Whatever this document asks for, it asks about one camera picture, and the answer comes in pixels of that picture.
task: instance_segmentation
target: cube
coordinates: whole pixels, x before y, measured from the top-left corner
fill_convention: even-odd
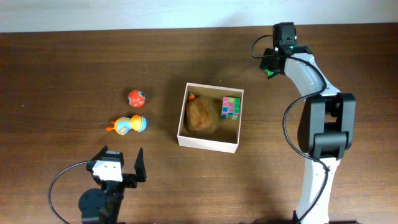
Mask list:
[[[222,119],[238,119],[241,108],[241,99],[234,97],[223,97]]]

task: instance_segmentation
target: red ball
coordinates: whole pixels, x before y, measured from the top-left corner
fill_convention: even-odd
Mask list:
[[[128,99],[129,99],[129,104],[132,107],[140,108],[141,106],[144,106],[145,95],[143,92],[141,92],[139,90],[134,90],[134,91],[130,92]]]

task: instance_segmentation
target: brown tabletop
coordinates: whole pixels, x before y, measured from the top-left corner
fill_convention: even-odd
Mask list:
[[[47,204],[52,179],[104,145],[124,153],[124,172],[144,148],[147,182],[126,189],[119,221],[252,223],[290,219],[303,158],[286,143],[282,115],[299,92],[267,80],[250,47],[271,27],[0,34],[0,223],[60,223]],[[337,170],[331,221],[397,223],[398,25],[297,26],[298,41],[342,92],[356,97],[354,144]],[[259,43],[261,54],[271,40]],[[179,147],[186,82],[244,90],[235,154]],[[145,93],[142,108],[129,91]],[[303,104],[288,117],[294,142]],[[108,133],[132,114],[147,129]],[[53,190],[61,216],[80,223],[80,195],[98,187],[84,167]]]

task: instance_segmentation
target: blue and yellow toy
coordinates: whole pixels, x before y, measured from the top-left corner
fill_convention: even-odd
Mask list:
[[[116,121],[111,121],[112,127],[107,127],[107,131],[115,130],[120,135],[125,135],[131,129],[138,131],[139,133],[146,129],[147,120],[143,116],[134,115],[131,119],[119,118]]]

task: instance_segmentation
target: cardboard box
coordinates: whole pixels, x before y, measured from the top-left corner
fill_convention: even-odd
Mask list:
[[[215,98],[220,102],[217,113],[220,119],[218,129],[207,135],[196,135],[188,131],[185,105],[187,104],[188,92],[198,96]],[[224,96],[240,98],[240,113],[237,120],[221,119],[222,101]],[[180,123],[178,125],[177,139],[180,146],[208,149],[220,152],[235,153],[239,145],[239,135],[241,132],[241,120],[243,110],[243,90],[225,88],[219,86],[209,86],[194,83],[187,83],[184,99],[182,103]]]

